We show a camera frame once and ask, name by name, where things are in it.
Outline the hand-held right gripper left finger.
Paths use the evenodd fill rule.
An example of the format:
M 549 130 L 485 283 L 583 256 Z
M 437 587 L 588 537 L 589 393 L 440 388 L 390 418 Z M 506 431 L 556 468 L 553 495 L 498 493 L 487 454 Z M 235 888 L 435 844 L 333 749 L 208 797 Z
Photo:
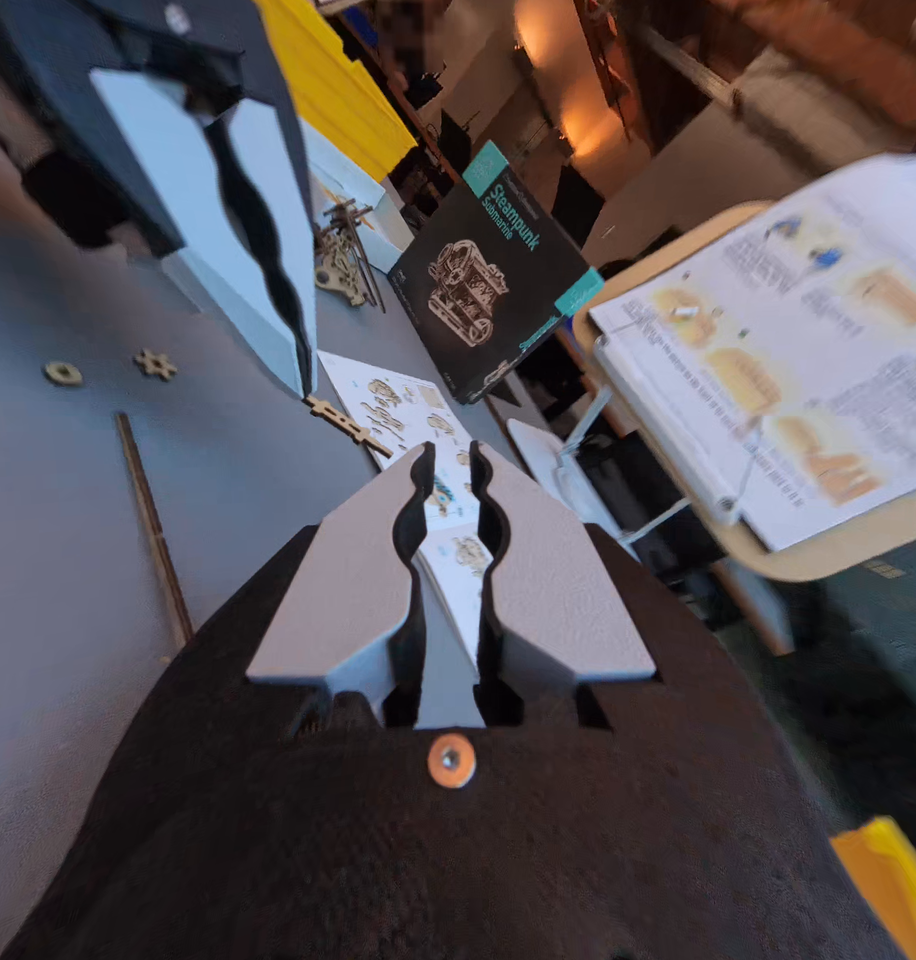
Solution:
M 360 694 L 382 725 L 416 726 L 427 641 L 415 557 L 435 463 L 434 444 L 419 443 L 320 522 L 250 682 Z

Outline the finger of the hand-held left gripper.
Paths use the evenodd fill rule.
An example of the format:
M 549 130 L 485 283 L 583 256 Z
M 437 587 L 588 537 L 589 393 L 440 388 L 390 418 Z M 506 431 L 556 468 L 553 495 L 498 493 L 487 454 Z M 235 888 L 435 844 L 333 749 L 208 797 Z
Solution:
M 256 270 L 235 292 L 267 324 L 283 329 L 298 396 L 317 387 L 314 231 L 275 109 L 245 98 L 206 125 L 206 144 L 234 239 Z
M 222 313 L 269 373 L 303 397 L 280 378 L 292 371 L 280 324 L 266 323 L 232 287 L 242 280 L 250 291 L 256 270 L 232 235 L 206 144 L 206 125 L 222 112 L 190 107 L 185 87 L 147 73 L 94 69 L 90 78 L 176 224 L 180 246 L 163 258 L 165 272 Z

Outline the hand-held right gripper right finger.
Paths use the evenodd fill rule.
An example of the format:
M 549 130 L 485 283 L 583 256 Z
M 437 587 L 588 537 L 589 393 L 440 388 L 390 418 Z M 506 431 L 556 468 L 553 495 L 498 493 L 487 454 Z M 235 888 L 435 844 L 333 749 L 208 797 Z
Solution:
M 528 708 L 566 702 L 579 715 L 592 688 L 656 679 L 656 663 L 576 513 L 487 443 L 469 451 L 483 575 L 478 683 L 488 727 L 516 727 Z

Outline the notched wooden strip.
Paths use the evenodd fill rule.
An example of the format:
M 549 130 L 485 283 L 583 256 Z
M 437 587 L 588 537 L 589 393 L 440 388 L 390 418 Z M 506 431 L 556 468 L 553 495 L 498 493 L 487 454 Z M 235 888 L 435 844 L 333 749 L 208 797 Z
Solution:
M 392 450 L 380 443 L 367 427 L 356 423 L 348 414 L 338 410 L 330 401 L 309 394 L 302 399 L 302 402 L 309 408 L 314 417 L 320 418 L 338 429 L 357 446 L 364 447 L 385 459 L 392 458 Z

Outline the grey desk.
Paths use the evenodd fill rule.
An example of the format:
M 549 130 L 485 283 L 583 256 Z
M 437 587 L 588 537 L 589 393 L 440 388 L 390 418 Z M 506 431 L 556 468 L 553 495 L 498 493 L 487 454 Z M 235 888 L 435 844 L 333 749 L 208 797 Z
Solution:
M 619 887 L 421 766 L 428 736 L 246 661 L 305 538 L 366 479 L 154 268 L 83 254 L 0 156 L 2 958 L 644 958 Z M 178 373 L 132 362 L 167 354 Z M 77 388 L 43 375 L 75 365 Z M 113 415 L 130 420 L 195 635 L 176 648 Z

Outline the white cardboard box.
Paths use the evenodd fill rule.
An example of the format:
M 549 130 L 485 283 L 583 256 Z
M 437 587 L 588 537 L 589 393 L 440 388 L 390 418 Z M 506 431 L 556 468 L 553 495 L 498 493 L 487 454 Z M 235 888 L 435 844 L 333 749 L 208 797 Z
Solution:
M 374 180 L 324 135 L 300 121 L 314 222 L 324 228 L 326 212 L 340 202 L 353 201 L 356 209 L 370 208 L 356 230 L 369 265 L 387 275 L 415 234 L 405 222 L 403 201 L 392 187 Z

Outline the wooden mechanical model assembly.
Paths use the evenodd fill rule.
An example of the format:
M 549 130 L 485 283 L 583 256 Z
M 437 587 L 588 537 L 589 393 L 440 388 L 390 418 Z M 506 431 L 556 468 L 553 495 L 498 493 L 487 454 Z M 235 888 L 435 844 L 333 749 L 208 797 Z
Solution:
M 323 222 L 312 224 L 315 284 L 322 291 L 342 295 L 351 307 L 368 304 L 386 313 L 358 233 L 358 227 L 372 211 L 371 206 L 359 207 L 353 198 L 338 200 L 323 210 Z

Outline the yellow plastic bin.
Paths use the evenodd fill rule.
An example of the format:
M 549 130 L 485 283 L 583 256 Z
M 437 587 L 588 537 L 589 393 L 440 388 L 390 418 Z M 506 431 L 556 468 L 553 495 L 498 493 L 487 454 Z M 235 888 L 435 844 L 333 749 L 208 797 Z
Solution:
M 256 1 L 296 112 L 380 182 L 416 147 L 392 104 L 306 1 Z

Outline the white document stand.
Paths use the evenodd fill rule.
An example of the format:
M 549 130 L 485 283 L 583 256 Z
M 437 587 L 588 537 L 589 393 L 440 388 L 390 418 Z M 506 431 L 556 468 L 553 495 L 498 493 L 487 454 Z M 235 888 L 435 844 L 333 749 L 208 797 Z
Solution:
M 597 494 L 577 461 L 577 452 L 589 428 L 612 399 L 612 390 L 603 387 L 566 440 L 552 432 L 510 418 L 507 430 L 528 471 L 549 496 L 570 509 L 585 524 L 602 527 L 633 559 L 641 561 L 635 546 L 660 525 L 691 506 L 684 497 L 636 530 L 625 531 Z

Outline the illustrated instruction booklet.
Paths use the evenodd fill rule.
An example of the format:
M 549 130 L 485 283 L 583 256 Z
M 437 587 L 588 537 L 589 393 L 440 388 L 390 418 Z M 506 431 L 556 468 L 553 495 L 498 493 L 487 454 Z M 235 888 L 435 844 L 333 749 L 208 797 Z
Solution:
M 435 447 L 419 556 L 476 675 L 483 582 L 492 557 L 478 537 L 472 437 L 433 383 L 326 351 L 319 359 L 345 413 L 391 451 L 390 458 L 373 454 L 382 471 L 413 447 Z

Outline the long wooden stick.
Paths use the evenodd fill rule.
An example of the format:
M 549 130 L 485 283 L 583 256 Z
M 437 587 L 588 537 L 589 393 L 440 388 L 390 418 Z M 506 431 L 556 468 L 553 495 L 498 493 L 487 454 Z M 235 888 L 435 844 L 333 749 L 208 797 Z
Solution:
M 129 417 L 125 412 L 115 412 L 113 418 L 154 571 L 163 592 L 176 648 L 181 650 L 194 637 L 195 628 L 176 574 Z

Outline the white clip bar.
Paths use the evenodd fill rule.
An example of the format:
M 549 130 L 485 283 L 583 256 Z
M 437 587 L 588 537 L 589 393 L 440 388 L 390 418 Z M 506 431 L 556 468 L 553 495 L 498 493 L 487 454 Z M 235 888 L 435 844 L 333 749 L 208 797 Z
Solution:
M 742 519 L 739 486 L 721 474 L 711 456 L 659 396 L 654 383 L 634 362 L 619 354 L 617 336 L 599 334 L 594 341 L 593 357 L 613 393 L 629 409 L 645 439 L 654 443 L 667 470 L 682 481 L 690 499 L 714 522 L 736 525 Z

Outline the black puzzle kit box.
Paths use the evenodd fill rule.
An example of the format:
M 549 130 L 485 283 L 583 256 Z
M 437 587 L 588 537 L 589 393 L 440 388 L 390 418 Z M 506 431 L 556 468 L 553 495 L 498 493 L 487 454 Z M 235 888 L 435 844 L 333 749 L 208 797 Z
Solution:
M 605 285 L 491 141 L 388 280 L 463 405 L 490 392 Z

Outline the wooden document board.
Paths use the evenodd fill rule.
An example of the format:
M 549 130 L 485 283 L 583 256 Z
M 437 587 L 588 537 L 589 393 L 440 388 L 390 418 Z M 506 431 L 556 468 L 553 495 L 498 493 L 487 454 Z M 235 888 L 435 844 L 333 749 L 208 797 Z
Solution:
M 690 499 L 693 512 L 728 558 L 770 580 L 801 583 L 830 577 L 916 541 L 916 490 L 787 549 L 766 551 L 747 526 L 726 526 L 707 508 L 694 503 L 693 490 L 671 454 L 654 431 L 637 419 L 632 403 L 597 359 L 594 348 L 600 330 L 590 317 L 592 306 L 617 298 L 672 269 L 772 205 L 769 200 L 737 204 L 622 270 L 608 279 L 604 288 L 580 308 L 573 319 L 572 329 L 576 342 L 574 351 L 584 367 L 585 386 L 595 389 L 598 400 L 604 397 L 606 389 L 611 391 L 611 398 L 605 406 L 609 425 L 620 437 L 639 434 L 678 491 Z

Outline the printed instruction sheets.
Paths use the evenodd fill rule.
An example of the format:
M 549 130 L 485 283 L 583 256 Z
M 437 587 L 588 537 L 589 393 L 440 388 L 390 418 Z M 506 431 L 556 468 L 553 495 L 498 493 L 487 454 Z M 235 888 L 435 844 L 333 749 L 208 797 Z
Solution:
M 589 315 L 767 551 L 916 490 L 916 155 L 829 174 Z

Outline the yellow plastic object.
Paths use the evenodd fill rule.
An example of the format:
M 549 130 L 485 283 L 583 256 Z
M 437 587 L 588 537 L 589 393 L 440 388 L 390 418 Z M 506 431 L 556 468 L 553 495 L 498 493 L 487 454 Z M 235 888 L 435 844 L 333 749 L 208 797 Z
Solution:
M 830 843 L 904 955 L 916 959 L 916 849 L 896 820 L 876 817 Z

